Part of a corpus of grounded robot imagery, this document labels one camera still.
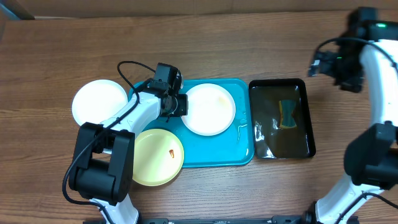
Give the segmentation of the pinkish white plate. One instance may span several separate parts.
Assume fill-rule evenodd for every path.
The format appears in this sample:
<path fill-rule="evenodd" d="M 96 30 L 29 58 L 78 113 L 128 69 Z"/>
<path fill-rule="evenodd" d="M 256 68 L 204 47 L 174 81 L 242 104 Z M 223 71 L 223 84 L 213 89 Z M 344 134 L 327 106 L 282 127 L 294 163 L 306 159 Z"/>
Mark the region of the pinkish white plate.
<path fill-rule="evenodd" d="M 223 87 L 204 83 L 187 91 L 188 112 L 182 116 L 184 125 L 195 134 L 214 136 L 226 131 L 236 115 L 231 94 Z"/>

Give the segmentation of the green yellow sponge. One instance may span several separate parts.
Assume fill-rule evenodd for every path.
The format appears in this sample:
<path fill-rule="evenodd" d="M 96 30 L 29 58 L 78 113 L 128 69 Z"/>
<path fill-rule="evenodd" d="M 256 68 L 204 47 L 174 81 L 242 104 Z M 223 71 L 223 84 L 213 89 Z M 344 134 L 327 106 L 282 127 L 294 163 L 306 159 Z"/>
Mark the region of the green yellow sponge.
<path fill-rule="evenodd" d="M 280 129 L 290 129 L 290 128 L 295 128 L 297 126 L 294 119 L 295 108 L 296 108 L 296 101 L 294 100 L 279 101 Z"/>

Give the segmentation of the white plate with sauce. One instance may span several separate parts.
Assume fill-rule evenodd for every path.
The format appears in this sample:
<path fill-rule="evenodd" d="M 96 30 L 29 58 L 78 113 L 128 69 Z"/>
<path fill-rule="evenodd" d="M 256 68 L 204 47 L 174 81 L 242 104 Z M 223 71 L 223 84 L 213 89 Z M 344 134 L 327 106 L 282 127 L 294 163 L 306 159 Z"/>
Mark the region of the white plate with sauce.
<path fill-rule="evenodd" d="M 127 104 L 124 88 L 111 80 L 95 80 L 81 87 L 72 101 L 72 115 L 81 126 L 98 124 L 115 115 Z"/>

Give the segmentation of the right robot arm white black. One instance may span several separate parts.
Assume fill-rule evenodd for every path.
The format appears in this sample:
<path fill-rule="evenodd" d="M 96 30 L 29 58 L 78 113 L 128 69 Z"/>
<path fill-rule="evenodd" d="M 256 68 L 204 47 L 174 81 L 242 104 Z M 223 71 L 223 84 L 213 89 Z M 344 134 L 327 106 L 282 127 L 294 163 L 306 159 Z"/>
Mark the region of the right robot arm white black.
<path fill-rule="evenodd" d="M 397 142 L 397 23 L 349 22 L 332 42 L 338 51 L 317 48 L 308 76 L 323 73 L 354 93 L 366 78 L 370 125 L 346 148 L 342 178 L 302 215 L 302 223 L 357 223 L 354 213 L 371 198 L 397 207 L 381 195 L 397 185 L 397 153 L 391 148 Z"/>

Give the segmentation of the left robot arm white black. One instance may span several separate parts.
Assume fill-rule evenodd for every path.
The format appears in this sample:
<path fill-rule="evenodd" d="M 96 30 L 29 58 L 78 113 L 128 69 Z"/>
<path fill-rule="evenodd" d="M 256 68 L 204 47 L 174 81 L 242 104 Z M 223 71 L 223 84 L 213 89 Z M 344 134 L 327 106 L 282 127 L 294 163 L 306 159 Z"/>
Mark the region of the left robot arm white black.
<path fill-rule="evenodd" d="M 77 191 L 82 205 L 93 205 L 103 223 L 137 223 L 129 188 L 133 178 L 134 140 L 152 121 L 187 113 L 183 81 L 148 79 L 132 88 L 133 96 L 111 80 L 95 80 L 81 87 L 72 101 L 72 115 L 80 125 L 73 160 L 62 192 Z"/>

